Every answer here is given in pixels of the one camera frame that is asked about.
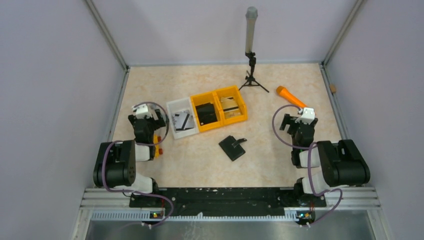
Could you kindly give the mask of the black leather card holder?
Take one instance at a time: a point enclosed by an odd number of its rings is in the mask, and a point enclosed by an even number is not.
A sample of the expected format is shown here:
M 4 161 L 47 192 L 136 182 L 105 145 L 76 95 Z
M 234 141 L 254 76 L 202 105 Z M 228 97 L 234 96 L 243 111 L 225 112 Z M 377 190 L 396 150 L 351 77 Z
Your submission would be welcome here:
M 234 136 L 229 135 L 225 139 L 221 140 L 218 145 L 228 158 L 234 162 L 246 153 L 245 149 L 241 146 L 241 144 L 246 141 L 246 138 L 236 139 Z

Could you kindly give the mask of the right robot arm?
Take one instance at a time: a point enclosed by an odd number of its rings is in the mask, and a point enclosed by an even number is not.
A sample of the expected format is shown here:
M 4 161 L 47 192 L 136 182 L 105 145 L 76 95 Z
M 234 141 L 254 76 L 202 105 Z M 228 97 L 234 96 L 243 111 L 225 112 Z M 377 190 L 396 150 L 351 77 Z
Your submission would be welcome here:
M 293 187 L 293 200 L 299 206 L 307 206 L 314 198 L 311 184 L 317 194 L 337 187 L 361 186 L 370 181 L 370 169 L 356 144 L 351 139 L 338 142 L 314 141 L 315 125 L 318 119 L 303 120 L 285 114 L 280 125 L 292 139 L 291 161 L 298 169 L 321 168 L 321 172 L 299 178 Z

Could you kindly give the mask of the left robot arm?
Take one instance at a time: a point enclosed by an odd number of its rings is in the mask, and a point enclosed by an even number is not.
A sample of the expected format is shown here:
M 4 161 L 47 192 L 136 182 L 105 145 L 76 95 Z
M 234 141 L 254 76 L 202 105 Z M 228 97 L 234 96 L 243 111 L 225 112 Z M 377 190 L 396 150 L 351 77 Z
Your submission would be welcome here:
M 151 177 L 137 173 L 136 163 L 148 162 L 160 157 L 162 138 L 157 130 L 168 126 L 169 120 L 160 109 L 150 109 L 147 104 L 133 108 L 128 116 L 133 127 L 134 139 L 118 142 L 103 142 L 99 146 L 93 170 L 93 182 L 102 188 L 103 178 L 112 188 L 124 188 L 141 192 L 141 200 L 149 207 L 160 202 L 160 193 Z

